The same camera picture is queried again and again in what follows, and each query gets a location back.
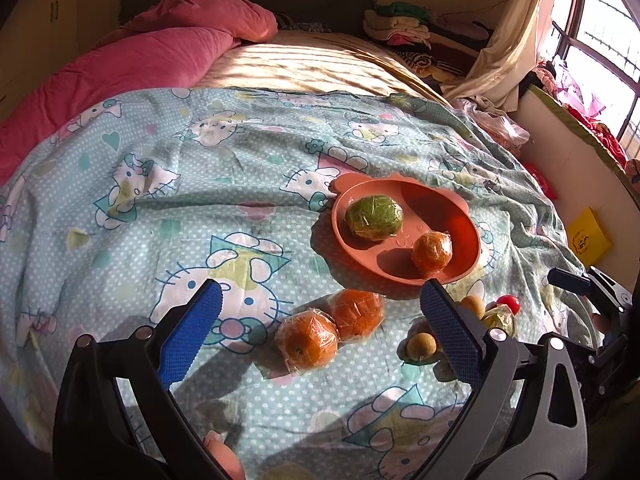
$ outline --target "red cherry tomato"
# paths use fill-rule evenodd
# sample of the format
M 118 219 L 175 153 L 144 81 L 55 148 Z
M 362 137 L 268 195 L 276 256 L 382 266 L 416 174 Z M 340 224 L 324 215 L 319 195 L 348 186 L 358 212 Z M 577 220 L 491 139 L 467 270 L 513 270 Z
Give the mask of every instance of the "red cherry tomato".
M 504 296 L 500 296 L 495 303 L 503 303 L 509 307 L 509 310 L 513 312 L 515 316 L 520 311 L 520 300 L 511 294 L 505 294 Z

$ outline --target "screw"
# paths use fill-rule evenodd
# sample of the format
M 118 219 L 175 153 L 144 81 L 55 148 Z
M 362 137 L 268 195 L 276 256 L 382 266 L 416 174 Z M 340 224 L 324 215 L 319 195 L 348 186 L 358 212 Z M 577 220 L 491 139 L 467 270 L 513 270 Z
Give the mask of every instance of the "screw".
M 489 336 L 494 341 L 504 341 L 507 339 L 507 333 L 501 328 L 492 328 L 489 330 Z
M 150 326 L 141 326 L 136 330 L 136 338 L 140 339 L 140 341 L 144 341 L 145 339 L 149 339 L 154 332 L 154 329 Z
M 78 339 L 76 339 L 76 345 L 80 348 L 84 348 L 85 346 L 89 346 L 91 339 L 92 338 L 89 334 L 82 334 Z
M 552 337 L 549 340 L 549 344 L 556 350 L 562 350 L 564 348 L 564 343 L 562 342 L 561 339 L 558 339 L 557 337 Z

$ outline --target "yellow box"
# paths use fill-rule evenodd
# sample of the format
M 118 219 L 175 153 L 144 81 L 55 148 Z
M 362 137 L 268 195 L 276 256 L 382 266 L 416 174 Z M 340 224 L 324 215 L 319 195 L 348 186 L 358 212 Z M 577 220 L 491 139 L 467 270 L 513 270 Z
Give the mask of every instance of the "yellow box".
M 590 207 L 569 224 L 566 236 L 569 247 L 585 267 L 592 266 L 611 248 Z

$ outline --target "curtain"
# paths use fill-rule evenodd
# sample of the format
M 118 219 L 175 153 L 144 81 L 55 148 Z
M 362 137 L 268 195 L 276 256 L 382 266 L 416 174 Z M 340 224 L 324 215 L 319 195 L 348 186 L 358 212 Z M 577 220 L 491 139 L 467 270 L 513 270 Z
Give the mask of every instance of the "curtain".
M 518 83 L 537 63 L 552 7 L 553 0 L 509 0 L 489 45 L 461 84 L 443 86 L 444 97 L 488 99 L 498 108 L 515 111 Z

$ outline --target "wrapped orange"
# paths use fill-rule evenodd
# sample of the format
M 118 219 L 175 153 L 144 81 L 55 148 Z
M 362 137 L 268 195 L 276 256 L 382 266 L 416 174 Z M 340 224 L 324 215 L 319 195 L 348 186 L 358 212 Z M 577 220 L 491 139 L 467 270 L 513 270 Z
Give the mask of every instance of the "wrapped orange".
M 341 342 L 366 339 L 385 319 L 385 300 L 375 292 L 345 288 L 329 296 L 327 304 Z
M 287 317 L 278 328 L 275 341 L 293 374 L 324 366 L 338 352 L 338 332 L 334 324 L 316 309 Z
M 439 231 L 429 231 L 418 238 L 411 252 L 411 259 L 425 278 L 444 269 L 453 257 L 451 236 Z

